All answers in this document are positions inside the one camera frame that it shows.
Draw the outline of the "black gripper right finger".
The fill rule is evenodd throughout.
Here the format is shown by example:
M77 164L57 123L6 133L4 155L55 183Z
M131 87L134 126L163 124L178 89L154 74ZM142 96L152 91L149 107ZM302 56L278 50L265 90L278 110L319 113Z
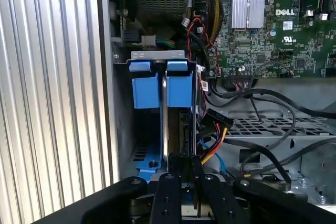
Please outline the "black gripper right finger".
M193 170L217 223L335 223L335 214L256 180L221 182L198 156Z

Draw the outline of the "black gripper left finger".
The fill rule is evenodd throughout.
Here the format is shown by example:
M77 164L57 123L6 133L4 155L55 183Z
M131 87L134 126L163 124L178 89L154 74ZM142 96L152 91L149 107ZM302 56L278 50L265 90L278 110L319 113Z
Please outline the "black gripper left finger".
M158 180L127 177L38 223L181 223L182 177L194 179L193 156L171 154Z

